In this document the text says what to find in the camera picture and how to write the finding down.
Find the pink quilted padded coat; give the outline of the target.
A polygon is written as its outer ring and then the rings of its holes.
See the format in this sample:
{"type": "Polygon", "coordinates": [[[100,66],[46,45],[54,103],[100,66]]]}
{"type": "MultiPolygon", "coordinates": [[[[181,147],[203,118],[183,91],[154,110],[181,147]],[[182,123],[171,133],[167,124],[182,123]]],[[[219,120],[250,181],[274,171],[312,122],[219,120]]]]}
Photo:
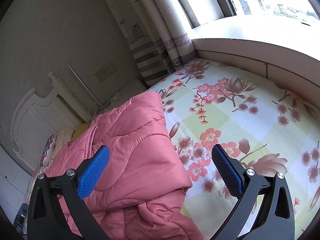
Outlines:
{"type": "MultiPolygon", "coordinates": [[[[158,93],[144,92],[97,116],[44,174],[57,177],[77,169],[101,146],[110,158],[84,202],[109,239],[203,239],[181,214],[192,183],[170,140],[158,93]]],[[[80,236],[64,197],[58,200],[71,231],[80,236]]]]}

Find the white wardrobe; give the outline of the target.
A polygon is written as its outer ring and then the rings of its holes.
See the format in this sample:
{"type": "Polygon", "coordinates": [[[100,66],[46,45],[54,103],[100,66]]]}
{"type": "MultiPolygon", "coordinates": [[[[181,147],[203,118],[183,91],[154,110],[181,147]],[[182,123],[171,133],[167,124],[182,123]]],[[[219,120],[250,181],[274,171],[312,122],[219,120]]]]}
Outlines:
{"type": "Polygon", "coordinates": [[[0,149],[1,207],[11,223],[27,196],[31,176],[25,172],[1,147],[0,149]]]}

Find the mandala patterned small pillow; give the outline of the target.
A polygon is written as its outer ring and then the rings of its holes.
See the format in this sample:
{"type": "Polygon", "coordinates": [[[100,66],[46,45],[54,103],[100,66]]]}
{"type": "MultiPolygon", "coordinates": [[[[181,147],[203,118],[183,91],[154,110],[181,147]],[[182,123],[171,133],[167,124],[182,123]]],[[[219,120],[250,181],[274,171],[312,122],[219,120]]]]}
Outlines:
{"type": "Polygon", "coordinates": [[[46,141],[46,144],[44,146],[43,153],[40,159],[40,166],[49,165],[53,150],[55,148],[56,139],[57,139],[57,135],[52,134],[46,141]]]}

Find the cream fluffy pillow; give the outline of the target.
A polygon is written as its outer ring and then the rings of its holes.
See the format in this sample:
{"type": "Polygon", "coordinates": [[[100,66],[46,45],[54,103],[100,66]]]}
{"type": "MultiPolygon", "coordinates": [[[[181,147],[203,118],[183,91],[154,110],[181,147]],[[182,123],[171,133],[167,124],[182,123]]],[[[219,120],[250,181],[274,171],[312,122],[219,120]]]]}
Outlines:
{"type": "Polygon", "coordinates": [[[75,128],[73,128],[72,126],[66,126],[57,133],[56,143],[52,153],[52,157],[56,157],[56,155],[60,152],[63,146],[65,146],[67,142],[72,140],[74,132],[75,128]]]}

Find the floral bed sheet mattress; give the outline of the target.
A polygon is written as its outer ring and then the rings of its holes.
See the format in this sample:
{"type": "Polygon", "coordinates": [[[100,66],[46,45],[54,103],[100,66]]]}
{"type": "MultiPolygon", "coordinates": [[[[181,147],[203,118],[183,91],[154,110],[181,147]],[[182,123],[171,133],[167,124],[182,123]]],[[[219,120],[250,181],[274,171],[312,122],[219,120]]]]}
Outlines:
{"type": "Polygon", "coordinates": [[[192,182],[182,213],[210,239],[236,204],[212,162],[221,145],[259,175],[282,173],[299,237],[319,210],[319,111],[251,72],[195,60],[152,87],[172,144],[192,182]]]}

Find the yellow pillow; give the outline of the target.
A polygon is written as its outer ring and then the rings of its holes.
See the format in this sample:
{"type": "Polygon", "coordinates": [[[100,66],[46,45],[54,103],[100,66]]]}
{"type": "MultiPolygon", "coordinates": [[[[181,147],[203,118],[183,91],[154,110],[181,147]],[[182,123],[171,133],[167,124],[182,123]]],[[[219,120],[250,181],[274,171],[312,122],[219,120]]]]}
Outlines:
{"type": "Polygon", "coordinates": [[[76,141],[76,139],[78,139],[78,137],[80,137],[80,135],[82,135],[82,133],[84,133],[88,128],[89,128],[89,124],[87,124],[87,123],[80,124],[75,129],[75,131],[72,135],[72,141],[76,141]]]}

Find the white wooden headboard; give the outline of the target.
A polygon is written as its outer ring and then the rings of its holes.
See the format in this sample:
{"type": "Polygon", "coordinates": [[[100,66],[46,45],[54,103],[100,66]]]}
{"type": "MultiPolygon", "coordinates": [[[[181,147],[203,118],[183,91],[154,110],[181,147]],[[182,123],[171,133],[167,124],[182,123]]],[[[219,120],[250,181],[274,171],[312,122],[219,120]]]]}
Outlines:
{"type": "Polygon", "coordinates": [[[53,72],[50,93],[42,98],[30,89],[18,103],[11,120],[10,141],[14,156],[23,168],[32,173],[40,164],[44,145],[50,135],[60,129],[90,123],[92,116],[72,95],[64,82],[53,72]]]}

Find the thin metal rod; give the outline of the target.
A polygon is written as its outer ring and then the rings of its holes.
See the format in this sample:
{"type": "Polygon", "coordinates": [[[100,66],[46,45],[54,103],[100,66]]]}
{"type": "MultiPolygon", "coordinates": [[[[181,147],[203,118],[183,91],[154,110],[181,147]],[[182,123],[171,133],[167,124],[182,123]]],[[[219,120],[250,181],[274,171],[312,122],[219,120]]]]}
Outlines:
{"type": "Polygon", "coordinates": [[[73,75],[76,77],[76,79],[80,82],[80,84],[82,85],[82,87],[84,87],[84,89],[89,93],[89,95],[95,100],[95,102],[99,105],[99,106],[103,106],[103,104],[101,103],[101,101],[95,96],[95,94],[90,90],[90,88],[84,83],[84,81],[81,79],[81,77],[76,73],[76,71],[73,69],[73,67],[68,64],[68,68],[71,70],[71,72],[73,73],[73,75]]]}

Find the white window sill ledge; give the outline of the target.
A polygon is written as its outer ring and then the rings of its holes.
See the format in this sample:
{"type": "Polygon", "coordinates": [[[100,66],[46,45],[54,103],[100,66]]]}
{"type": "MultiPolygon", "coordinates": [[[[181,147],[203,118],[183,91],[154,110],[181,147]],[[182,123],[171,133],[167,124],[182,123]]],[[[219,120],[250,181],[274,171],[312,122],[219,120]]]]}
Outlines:
{"type": "Polygon", "coordinates": [[[319,107],[319,29],[289,20],[228,17],[193,29],[203,59],[258,74],[319,107]]]}

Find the patterned beige curtain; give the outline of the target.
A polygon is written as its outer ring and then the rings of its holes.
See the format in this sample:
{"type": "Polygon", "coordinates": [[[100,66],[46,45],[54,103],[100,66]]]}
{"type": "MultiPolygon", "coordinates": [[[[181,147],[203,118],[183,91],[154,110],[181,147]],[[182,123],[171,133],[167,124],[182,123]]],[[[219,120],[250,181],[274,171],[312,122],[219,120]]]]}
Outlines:
{"type": "Polygon", "coordinates": [[[148,87],[197,57],[178,0],[105,0],[148,87]]]}

